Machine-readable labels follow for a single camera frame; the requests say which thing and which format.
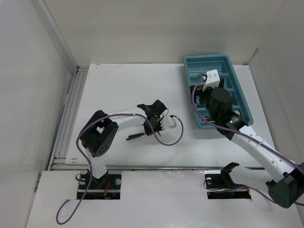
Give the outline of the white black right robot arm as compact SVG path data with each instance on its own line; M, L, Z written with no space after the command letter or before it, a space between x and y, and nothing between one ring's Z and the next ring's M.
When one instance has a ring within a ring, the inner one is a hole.
M304 165L288 159L266 143L253 127L232 110L232 96L223 87L223 79L218 75L202 75L198 83L191 86L191 102L196 97L203 104L210 119L200 118L216 128L221 135L245 150L261 166L262 170L252 170L231 162L218 173L208 177L213 183L207 187L222 194L241 188L252 188L266 193L270 200L282 208L293 204L304 195Z

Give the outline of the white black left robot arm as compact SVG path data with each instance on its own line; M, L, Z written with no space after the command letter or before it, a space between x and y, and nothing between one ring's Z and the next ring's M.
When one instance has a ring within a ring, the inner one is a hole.
M153 104L139 104L135 108L116 114L96 111L81 130L78 140L87 152L88 175L95 188L102 188L107 181L108 171L105 165L105 153L117 134L127 128L142 126L143 135L155 135L175 127L171 117L165 116L167 107L160 100Z

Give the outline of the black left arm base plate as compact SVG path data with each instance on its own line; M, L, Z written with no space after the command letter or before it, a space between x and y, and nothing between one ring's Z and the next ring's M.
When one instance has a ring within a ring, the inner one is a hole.
M78 181L77 199L81 199L89 182L89 173L77 174L75 179ZM84 200L119 200L121 196L121 173L106 174L99 183L95 179L92 180Z

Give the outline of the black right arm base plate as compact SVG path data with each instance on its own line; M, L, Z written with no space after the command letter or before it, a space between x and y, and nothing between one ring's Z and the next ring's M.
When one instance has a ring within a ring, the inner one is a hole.
M245 185L235 184L232 179L222 174L207 174L204 180L209 200L250 200L251 193Z

